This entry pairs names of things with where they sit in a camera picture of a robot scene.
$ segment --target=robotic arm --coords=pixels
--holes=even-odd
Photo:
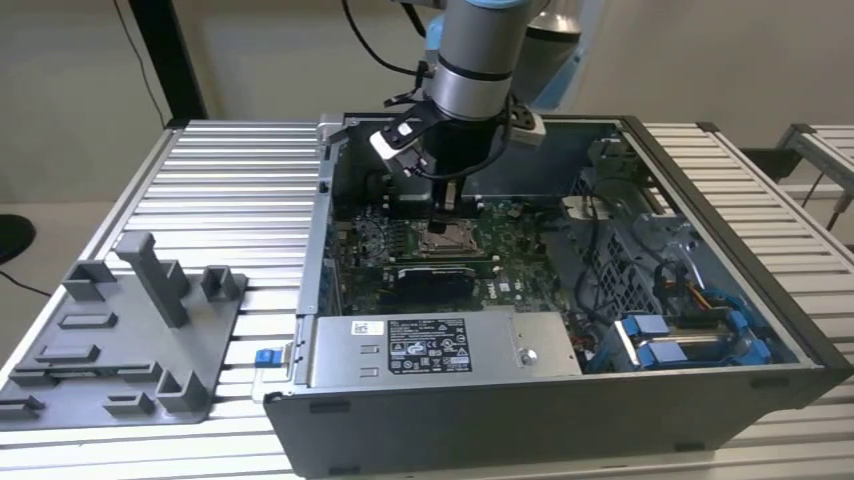
[[[406,175],[433,182],[430,229],[437,233],[445,232],[447,221],[461,213],[466,177],[493,164],[511,140],[526,139],[538,144],[545,135],[542,120],[511,93],[526,34],[531,36],[531,18],[551,13],[543,3],[549,7],[553,2],[447,2],[425,99],[371,136],[387,165],[397,164]],[[578,43],[575,23],[573,27],[569,36],[546,39],[570,47],[563,52]],[[419,72],[427,76],[427,69]]]

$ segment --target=power supply label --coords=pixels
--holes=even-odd
[[[466,320],[390,320],[386,326],[391,373],[471,372]]]

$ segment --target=blue latch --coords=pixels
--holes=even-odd
[[[278,368],[282,366],[285,348],[265,348],[255,352],[255,368]]]
[[[648,343],[638,349],[642,369],[674,368],[688,362],[682,347],[677,342]]]
[[[630,337],[666,337],[670,327],[661,315],[629,315],[624,320],[626,334]]]

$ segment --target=black cable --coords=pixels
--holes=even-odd
[[[48,292],[46,292],[44,290],[39,290],[35,287],[31,287],[30,285],[24,285],[22,282],[19,282],[18,280],[15,280],[15,278],[12,278],[12,275],[10,275],[8,273],[6,273],[4,271],[0,270],[0,276],[6,277],[6,279],[12,282],[12,284],[15,284],[15,286],[23,288],[24,290],[30,290],[34,293],[38,293],[39,295],[44,295],[46,297],[51,297],[51,294]]]
[[[806,207],[808,202],[810,201],[810,198],[813,198],[813,193],[816,192],[816,189],[818,188],[818,184],[822,181],[822,178],[825,178],[825,173],[820,173],[818,177],[816,178],[816,183],[813,183],[813,188],[810,188],[810,191],[806,192],[806,197],[804,197],[804,202],[801,202],[801,208]]]
[[[418,32],[422,38],[427,38],[427,29],[425,28],[425,24],[422,23],[422,18],[418,16],[415,7],[409,3],[402,3],[401,6],[403,7],[406,16],[410,17],[410,22],[413,22],[413,27],[415,27],[415,31]]]
[[[353,30],[353,33],[357,36],[357,39],[359,40],[359,43],[362,44],[362,47],[369,52],[369,55],[371,55],[371,58],[377,61],[377,63],[379,63],[383,67],[386,67],[393,72],[403,73],[405,75],[410,75],[413,77],[418,76],[418,72],[415,70],[409,70],[409,69],[406,69],[403,67],[393,65],[386,60],[379,58],[379,55],[377,54],[377,52],[374,51],[374,49],[369,45],[367,40],[362,36],[362,32],[359,31],[359,27],[357,26],[357,21],[353,19],[353,12],[350,11],[350,1],[349,0],[342,0],[342,9],[345,10],[345,17],[347,18],[347,23],[350,24],[350,29]]]
[[[473,165],[471,167],[463,168],[457,173],[449,173],[445,175],[427,173],[425,170],[422,170],[421,167],[415,167],[415,175],[418,175],[422,178],[426,178],[427,180],[450,181],[450,180],[457,180],[458,178],[467,177],[469,175],[478,173],[486,167],[493,165],[493,163],[495,163],[495,160],[498,160],[501,156],[505,154],[505,152],[507,151],[507,145],[510,144],[510,133],[513,132],[513,113],[510,112],[510,95],[507,95],[507,98],[505,100],[505,108],[506,108],[507,119],[505,121],[505,127],[503,127],[505,131],[502,132],[501,144],[498,145],[498,148],[495,149],[493,154],[486,158],[486,160],[483,160],[477,165]]]
[[[595,321],[606,324],[608,322],[602,318],[602,315],[597,313],[597,311],[590,308],[585,301],[582,300],[582,285],[585,284],[585,279],[587,278],[587,273],[590,268],[593,267],[593,258],[597,254],[597,243],[599,241],[599,212],[597,211],[597,205],[593,197],[590,198],[590,213],[591,213],[591,225],[590,225],[590,241],[587,243],[587,249],[585,250],[585,255],[582,256],[583,268],[578,277],[575,279],[575,285],[573,287],[573,296],[575,297],[575,303],[582,311],[587,314],[587,317]]]
[[[828,226],[825,227],[828,231],[833,230],[833,227],[837,224],[837,220],[840,220],[840,212],[833,212],[833,215],[830,216],[830,221],[828,222]]]
[[[543,5],[543,8],[541,8],[541,9],[539,9],[539,13],[538,13],[538,15],[539,15],[541,13],[543,13],[543,11],[546,11],[546,9],[549,8],[549,5],[551,5],[551,0],[549,0],[549,1],[546,2],[546,5]]]
[[[122,22],[122,29],[124,30],[124,36],[128,39],[131,48],[134,49],[134,55],[136,55],[136,60],[139,62],[139,70],[143,73],[143,82],[146,83],[146,90],[148,91],[148,98],[151,98],[151,103],[155,105],[155,110],[158,110],[158,117],[160,117],[160,127],[166,128],[166,120],[163,119],[163,110],[160,110],[160,105],[158,104],[158,100],[155,99],[155,94],[151,91],[151,84],[148,83],[148,75],[146,74],[146,64],[143,63],[143,57],[139,54],[139,50],[136,49],[136,44],[134,43],[134,39],[131,38],[131,32],[128,31],[128,24],[124,22],[124,15],[122,14],[122,9],[119,8],[118,0],[112,0],[112,6],[116,7],[116,14],[119,15],[119,21]]]

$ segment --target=black pole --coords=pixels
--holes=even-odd
[[[155,66],[172,120],[207,119],[172,0],[128,0]]]

